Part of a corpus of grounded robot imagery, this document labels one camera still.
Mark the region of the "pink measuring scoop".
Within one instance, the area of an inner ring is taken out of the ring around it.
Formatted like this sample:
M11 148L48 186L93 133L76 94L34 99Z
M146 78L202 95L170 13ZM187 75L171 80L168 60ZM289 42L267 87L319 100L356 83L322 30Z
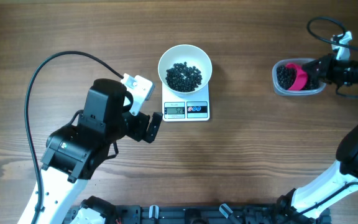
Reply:
M285 65L285 68L294 69L296 71L295 81L288 90L289 91L302 90L308 81L308 74L302 69L302 66L295 63L288 63Z

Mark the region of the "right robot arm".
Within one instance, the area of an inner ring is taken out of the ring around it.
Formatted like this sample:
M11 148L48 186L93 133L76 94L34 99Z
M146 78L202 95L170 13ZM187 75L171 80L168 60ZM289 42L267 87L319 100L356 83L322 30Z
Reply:
M358 62L329 54L306 63L302 69L337 87L358 84ZM277 210L287 222L316 220L332 204L358 191L358 125L340 142L336 160L321 175L304 187L293 189L277 202Z

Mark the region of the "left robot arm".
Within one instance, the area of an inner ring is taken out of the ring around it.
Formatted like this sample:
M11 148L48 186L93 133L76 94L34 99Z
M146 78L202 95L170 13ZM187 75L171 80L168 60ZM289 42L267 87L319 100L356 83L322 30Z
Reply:
M154 141L162 114L140 112L154 87L140 76L94 81L85 107L73 116L78 123L69 122L48 137L38 169L41 180L19 223L62 223L97 167L117 156L109 150L118 140L128 136L137 142Z

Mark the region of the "white digital kitchen scale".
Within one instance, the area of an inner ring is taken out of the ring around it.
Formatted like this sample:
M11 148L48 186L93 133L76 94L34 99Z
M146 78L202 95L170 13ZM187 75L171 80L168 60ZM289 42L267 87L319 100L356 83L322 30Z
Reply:
M210 119L209 88L204 86L191 95L178 96L162 87L162 112L166 122L208 121Z

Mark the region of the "black beans in bowl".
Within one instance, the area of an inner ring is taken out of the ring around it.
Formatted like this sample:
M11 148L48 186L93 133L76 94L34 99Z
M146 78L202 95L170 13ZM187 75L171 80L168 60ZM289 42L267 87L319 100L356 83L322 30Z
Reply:
M166 72L165 81L172 90L178 92L195 91L203 80L201 71L195 66L189 66L187 62L174 63Z

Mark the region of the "white round bowl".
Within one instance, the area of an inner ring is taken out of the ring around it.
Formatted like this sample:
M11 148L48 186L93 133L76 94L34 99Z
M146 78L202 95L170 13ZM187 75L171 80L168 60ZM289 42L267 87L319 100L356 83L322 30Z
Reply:
M198 88L196 88L195 91L191 91L187 93L178 92L172 90L168 86L167 82L165 81L165 78L167 76L166 70L171 68L174 63L183 63L183 62L187 62L189 66L195 66L201 71L203 80L201 82L201 85ZM174 92L174 94L178 96L183 96L183 95L191 95L202 89L204 86L206 86L211 79L213 66L210 57L207 55L207 53L204 50L194 45L182 44L182 45L176 45L174 47L171 47L161 56L158 63L157 70L161 82L163 83L163 86L166 86L170 91Z

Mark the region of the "clear plastic bean container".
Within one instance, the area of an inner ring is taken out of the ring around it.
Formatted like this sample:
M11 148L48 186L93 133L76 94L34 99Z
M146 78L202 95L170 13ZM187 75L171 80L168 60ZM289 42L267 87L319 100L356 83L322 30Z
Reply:
M303 65L308 62L313 61L313 58L289 58L284 59L279 62L277 62L272 69L272 81L273 81L273 89L276 94L281 96L310 96L310 95L317 95L318 93L321 93L325 87L326 84L323 82L319 83L319 88L314 90L300 90L300 91L290 91L283 89L278 82L277 78L277 68L282 65L286 65L288 63L295 63L297 65Z

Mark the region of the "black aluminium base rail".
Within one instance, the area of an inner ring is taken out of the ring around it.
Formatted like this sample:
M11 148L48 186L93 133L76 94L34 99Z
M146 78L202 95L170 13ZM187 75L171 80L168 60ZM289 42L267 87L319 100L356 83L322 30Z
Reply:
M331 212L327 208L321 215L307 218L291 210L283 211L278 205L249 204L230 206L159 207L151 205L113 205L92 196L67 212L63 223L122 223L122 224L194 224L194 223L315 223L331 224Z

